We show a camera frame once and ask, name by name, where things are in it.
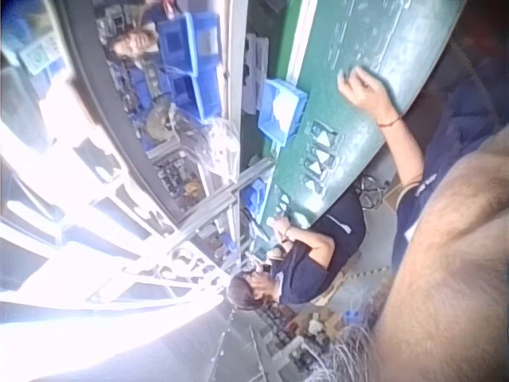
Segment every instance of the blue bin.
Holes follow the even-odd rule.
[[[274,101],[279,109],[276,114],[284,117],[282,121],[276,118]],[[307,102],[308,95],[292,84],[279,79],[265,80],[258,128],[273,141],[286,146],[288,138],[297,132]]]
[[[201,123],[221,114],[221,98],[216,68],[199,76],[168,75],[173,102]]]
[[[213,12],[190,14],[157,24],[159,49],[166,68],[198,76],[221,61],[220,18]]]
[[[252,216],[257,216],[265,200],[266,184],[256,179],[251,185],[240,191],[240,198]]]

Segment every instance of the wristband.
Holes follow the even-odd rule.
[[[379,127],[381,127],[381,128],[390,127],[390,126],[394,125],[396,122],[400,121],[401,118],[402,118],[402,116],[400,115],[397,119],[395,119],[391,123],[378,123],[377,122],[376,124],[379,125]]]
[[[283,236],[284,236],[285,238],[287,238],[287,239],[288,239],[288,235],[286,235],[286,234],[288,233],[288,231],[289,231],[289,229],[290,229],[290,228],[292,228],[292,226],[291,226],[291,225],[290,225],[290,226],[286,229],[285,234],[283,235]]]

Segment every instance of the label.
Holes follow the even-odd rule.
[[[196,33],[196,45],[200,56],[214,56],[218,54],[217,28],[198,31]]]

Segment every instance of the hand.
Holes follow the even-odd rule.
[[[280,233],[282,236],[286,235],[286,231],[290,228],[291,225],[287,217],[277,217],[274,219],[274,232]]]
[[[378,124],[391,123],[399,117],[383,84],[360,67],[354,68],[348,79],[338,73],[337,87],[344,98],[367,111]]]

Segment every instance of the green workbench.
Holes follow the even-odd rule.
[[[289,41],[295,34],[302,1],[287,12],[278,75],[285,78]],[[466,0],[317,0],[313,26],[305,50],[297,87],[309,93],[298,132],[281,149],[261,224],[273,216],[281,197],[289,198],[288,211],[312,224],[360,175],[383,144],[374,122],[351,106],[337,91],[336,78],[362,65],[390,84],[401,112],[408,110],[437,63]],[[324,192],[318,195],[303,182],[309,132],[319,121],[337,134],[331,154],[339,165],[330,171]]]

